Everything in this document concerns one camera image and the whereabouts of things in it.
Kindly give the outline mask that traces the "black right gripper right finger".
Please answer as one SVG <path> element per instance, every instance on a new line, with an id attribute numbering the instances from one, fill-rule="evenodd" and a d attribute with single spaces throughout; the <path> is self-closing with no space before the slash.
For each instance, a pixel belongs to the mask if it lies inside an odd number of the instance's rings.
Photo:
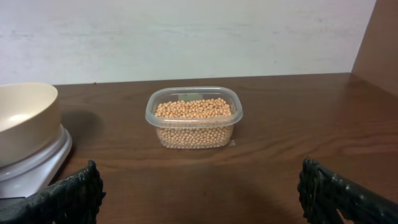
<path id="1" fill-rule="evenodd" d="M 397 224 L 397 204 L 305 159 L 297 190 L 308 223 Z"/>

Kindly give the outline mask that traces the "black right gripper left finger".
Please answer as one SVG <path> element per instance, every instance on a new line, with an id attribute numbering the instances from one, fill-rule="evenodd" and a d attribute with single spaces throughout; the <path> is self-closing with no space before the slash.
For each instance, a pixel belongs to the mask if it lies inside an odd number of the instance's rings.
<path id="1" fill-rule="evenodd" d="M 96 223 L 103 198 L 103 180 L 96 163 L 66 179 L 1 209 L 1 224 Z"/>

